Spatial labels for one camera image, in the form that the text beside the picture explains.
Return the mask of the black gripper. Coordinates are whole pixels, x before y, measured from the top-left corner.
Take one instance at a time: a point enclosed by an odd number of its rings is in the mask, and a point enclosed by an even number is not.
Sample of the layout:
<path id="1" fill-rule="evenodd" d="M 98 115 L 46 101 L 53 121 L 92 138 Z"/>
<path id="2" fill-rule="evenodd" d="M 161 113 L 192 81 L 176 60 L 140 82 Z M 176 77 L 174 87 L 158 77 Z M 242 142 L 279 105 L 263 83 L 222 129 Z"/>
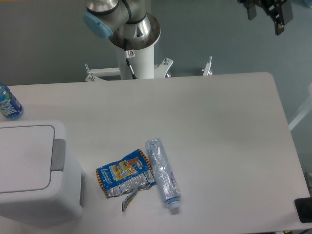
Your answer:
<path id="1" fill-rule="evenodd" d="M 264 10 L 274 22 L 275 34 L 279 36 L 285 30 L 285 25 L 293 20 L 293 9 L 290 0 L 238 0 L 247 10 L 248 20 L 253 20 L 256 6 Z"/>

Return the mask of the silver robot arm blue cap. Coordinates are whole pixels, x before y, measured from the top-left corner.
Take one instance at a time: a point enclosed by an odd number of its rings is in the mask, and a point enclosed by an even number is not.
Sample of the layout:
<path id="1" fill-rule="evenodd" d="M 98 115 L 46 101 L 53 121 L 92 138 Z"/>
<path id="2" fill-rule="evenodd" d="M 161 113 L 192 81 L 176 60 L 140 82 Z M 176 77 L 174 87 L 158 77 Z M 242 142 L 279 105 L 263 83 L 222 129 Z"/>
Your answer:
<path id="1" fill-rule="evenodd" d="M 98 37 L 108 38 L 122 50 L 141 50 L 157 43 L 161 28 L 159 21 L 146 10 L 145 0 L 88 0 L 83 20 Z M 275 34 L 293 19 L 289 0 L 240 0 L 248 19 L 256 17 L 256 8 L 263 9 L 274 22 Z"/>

